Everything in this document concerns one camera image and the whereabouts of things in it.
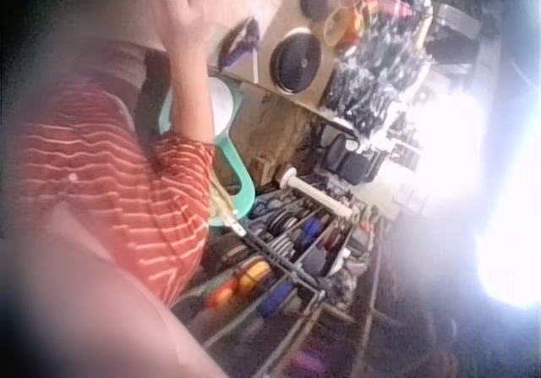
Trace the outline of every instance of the spool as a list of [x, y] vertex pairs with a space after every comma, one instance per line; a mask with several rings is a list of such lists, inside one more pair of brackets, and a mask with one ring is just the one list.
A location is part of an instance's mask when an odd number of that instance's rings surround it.
[[255, 255], [246, 261], [238, 273], [238, 294], [249, 295], [271, 274], [272, 269], [269, 263], [261, 255]]

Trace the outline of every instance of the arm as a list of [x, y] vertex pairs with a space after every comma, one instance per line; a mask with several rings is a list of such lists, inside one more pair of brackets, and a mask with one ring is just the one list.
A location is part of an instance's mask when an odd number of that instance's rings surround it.
[[158, 0], [156, 21], [171, 62], [172, 129], [212, 143], [214, 129], [206, 69], [206, 42], [220, 0]]

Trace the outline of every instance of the bright light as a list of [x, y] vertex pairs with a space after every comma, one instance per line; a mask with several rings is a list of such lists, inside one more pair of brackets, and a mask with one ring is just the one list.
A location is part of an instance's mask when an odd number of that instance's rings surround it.
[[484, 129], [483, 111], [468, 95], [427, 104], [418, 122], [423, 154], [417, 174], [432, 197], [456, 197], [475, 189]]
[[478, 240], [479, 277], [487, 293], [520, 307], [541, 303], [540, 146], [538, 114]]

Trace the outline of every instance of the hand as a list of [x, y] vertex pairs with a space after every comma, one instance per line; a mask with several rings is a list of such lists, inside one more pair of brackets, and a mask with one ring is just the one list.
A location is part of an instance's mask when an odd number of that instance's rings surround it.
[[203, 49], [214, 28], [221, 0], [157, 0], [156, 23], [170, 53]]

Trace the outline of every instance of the red striped shirt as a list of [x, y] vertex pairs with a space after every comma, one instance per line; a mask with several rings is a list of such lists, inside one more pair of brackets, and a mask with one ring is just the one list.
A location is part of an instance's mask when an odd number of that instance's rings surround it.
[[22, 209], [36, 233], [60, 202], [166, 304], [199, 264], [208, 233], [214, 147], [173, 132], [139, 148], [127, 109], [89, 82], [64, 85], [25, 124]]

